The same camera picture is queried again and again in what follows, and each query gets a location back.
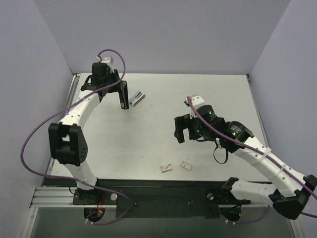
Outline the blue and white stapler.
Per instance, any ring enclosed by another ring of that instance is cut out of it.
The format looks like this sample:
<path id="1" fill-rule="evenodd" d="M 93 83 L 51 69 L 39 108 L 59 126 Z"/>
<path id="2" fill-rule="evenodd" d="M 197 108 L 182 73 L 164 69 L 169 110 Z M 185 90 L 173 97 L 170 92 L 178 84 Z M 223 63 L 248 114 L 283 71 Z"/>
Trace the blue and white stapler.
<path id="1" fill-rule="evenodd" d="M 141 91 L 137 91 L 133 97 L 129 100 L 129 103 L 131 106 L 136 106 L 138 103 L 140 103 L 145 98 L 145 94 Z"/>

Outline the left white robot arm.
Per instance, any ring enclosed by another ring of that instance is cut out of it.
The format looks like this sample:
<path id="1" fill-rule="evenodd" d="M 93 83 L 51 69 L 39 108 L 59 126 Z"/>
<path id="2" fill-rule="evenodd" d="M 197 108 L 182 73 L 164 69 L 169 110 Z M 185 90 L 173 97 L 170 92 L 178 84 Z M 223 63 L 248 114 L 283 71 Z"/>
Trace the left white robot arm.
<path id="1" fill-rule="evenodd" d="M 93 175 L 86 161 L 88 145 L 83 127 L 104 96 L 114 92 L 119 95 L 121 108 L 129 109 L 127 82 L 122 81 L 114 69 L 113 58 L 107 57 L 92 64 L 92 73 L 80 89 L 76 106 L 48 128 L 51 157 L 64 165 L 78 180 L 78 197 L 85 198 L 91 204 L 100 202 L 102 192 L 96 188 L 98 178 Z"/>

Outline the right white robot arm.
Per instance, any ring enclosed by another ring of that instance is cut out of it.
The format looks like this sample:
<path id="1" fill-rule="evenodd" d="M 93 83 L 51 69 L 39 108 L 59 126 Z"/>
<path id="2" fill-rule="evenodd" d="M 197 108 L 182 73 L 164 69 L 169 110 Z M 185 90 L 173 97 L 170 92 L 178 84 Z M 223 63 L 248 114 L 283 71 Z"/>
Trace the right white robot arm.
<path id="1" fill-rule="evenodd" d="M 266 204 L 291 220 L 302 215 L 317 186 L 315 176 L 306 176 L 291 169 L 270 148 L 262 145 L 247 127 L 218 117 L 210 105 L 199 107 L 196 113 L 178 116 L 174 122 L 174 137 L 179 143 L 185 141 L 183 131 L 187 129 L 191 140 L 214 142 L 226 154 L 234 154 L 248 162 L 270 182 L 247 182 L 230 177 L 221 188 L 225 202 Z"/>

